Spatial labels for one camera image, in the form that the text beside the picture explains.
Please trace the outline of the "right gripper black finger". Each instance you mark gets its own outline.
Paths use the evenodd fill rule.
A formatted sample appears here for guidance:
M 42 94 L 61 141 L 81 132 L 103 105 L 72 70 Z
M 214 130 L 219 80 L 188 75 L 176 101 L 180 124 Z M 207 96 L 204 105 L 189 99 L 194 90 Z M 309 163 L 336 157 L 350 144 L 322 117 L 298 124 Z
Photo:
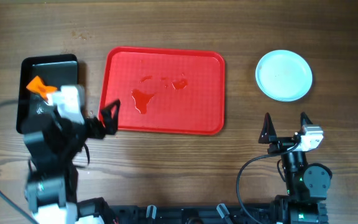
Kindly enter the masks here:
M 305 112 L 302 112 L 300 115 L 300 125 L 301 127 L 305 125 L 313 125 L 312 121 L 309 119 Z
M 264 125 L 262 127 L 258 143 L 259 144 L 270 144 L 277 142 L 277 134 L 269 113 L 265 114 Z

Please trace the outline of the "orange sponge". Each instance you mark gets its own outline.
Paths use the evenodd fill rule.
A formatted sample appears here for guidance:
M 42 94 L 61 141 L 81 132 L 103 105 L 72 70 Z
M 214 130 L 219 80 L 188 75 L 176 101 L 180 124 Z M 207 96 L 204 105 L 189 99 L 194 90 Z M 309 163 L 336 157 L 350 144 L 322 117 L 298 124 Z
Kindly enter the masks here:
M 55 86 L 45 85 L 44 81 L 39 76 L 35 76 L 26 88 L 32 93 L 41 96 L 45 101 L 48 100 L 48 94 L 52 94 L 58 90 Z

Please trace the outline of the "white plate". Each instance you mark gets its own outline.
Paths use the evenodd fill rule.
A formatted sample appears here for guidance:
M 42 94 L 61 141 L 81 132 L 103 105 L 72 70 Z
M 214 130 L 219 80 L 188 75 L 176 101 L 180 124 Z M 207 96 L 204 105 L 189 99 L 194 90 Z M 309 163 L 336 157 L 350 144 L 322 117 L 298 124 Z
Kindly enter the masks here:
M 300 55 L 289 50 L 273 50 L 258 61 L 255 80 L 269 98 L 291 102 L 299 100 L 310 91 L 313 72 Z

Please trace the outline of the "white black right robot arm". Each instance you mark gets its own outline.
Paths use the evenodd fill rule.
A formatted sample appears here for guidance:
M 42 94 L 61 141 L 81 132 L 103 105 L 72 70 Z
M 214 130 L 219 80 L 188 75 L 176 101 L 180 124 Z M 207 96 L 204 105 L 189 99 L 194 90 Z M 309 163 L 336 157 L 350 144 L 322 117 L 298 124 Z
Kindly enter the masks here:
M 323 129 L 311 122 L 306 113 L 300 115 L 300 130 L 292 137 L 278 137 L 268 113 L 258 140 L 268 144 L 269 156 L 281 157 L 287 194 L 278 195 L 270 203 L 271 223 L 327 223 L 325 204 L 333 173 L 318 163 L 307 162 L 306 153 L 318 148 Z

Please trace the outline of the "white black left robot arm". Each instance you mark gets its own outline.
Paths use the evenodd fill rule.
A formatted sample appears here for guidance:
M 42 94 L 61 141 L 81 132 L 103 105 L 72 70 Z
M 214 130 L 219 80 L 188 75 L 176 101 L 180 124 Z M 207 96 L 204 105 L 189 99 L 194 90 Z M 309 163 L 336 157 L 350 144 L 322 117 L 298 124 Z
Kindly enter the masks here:
M 121 102 L 115 100 L 100 113 L 102 120 L 83 114 L 85 90 L 81 85 L 28 87 L 38 94 L 49 113 L 33 115 L 22 123 L 30 152 L 25 198 L 37 223 L 117 223 L 102 197 L 77 201 L 78 166 L 73 159 L 87 151 L 86 140 L 103 139 L 118 129 Z

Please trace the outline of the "black rectangular water tray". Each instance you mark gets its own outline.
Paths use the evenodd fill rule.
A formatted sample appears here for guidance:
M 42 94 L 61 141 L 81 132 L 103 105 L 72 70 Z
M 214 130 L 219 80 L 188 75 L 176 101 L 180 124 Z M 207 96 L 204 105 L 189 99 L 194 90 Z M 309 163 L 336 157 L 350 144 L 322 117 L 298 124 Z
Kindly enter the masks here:
M 22 132 L 21 123 L 27 117 L 53 111 L 53 107 L 47 105 L 41 96 L 26 88 L 30 81 L 38 76 L 47 86 L 76 85 L 78 67 L 77 57 L 73 54 L 29 57 L 22 61 L 16 121 L 18 133 Z

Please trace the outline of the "red plastic tray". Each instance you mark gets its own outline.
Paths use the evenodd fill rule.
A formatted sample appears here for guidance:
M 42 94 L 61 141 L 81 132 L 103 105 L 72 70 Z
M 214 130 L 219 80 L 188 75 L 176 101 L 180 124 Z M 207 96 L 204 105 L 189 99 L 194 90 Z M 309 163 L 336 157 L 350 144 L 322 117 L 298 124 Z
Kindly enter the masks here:
M 217 52 L 116 47 L 99 107 L 120 100 L 120 130 L 214 135 L 224 125 L 225 74 Z

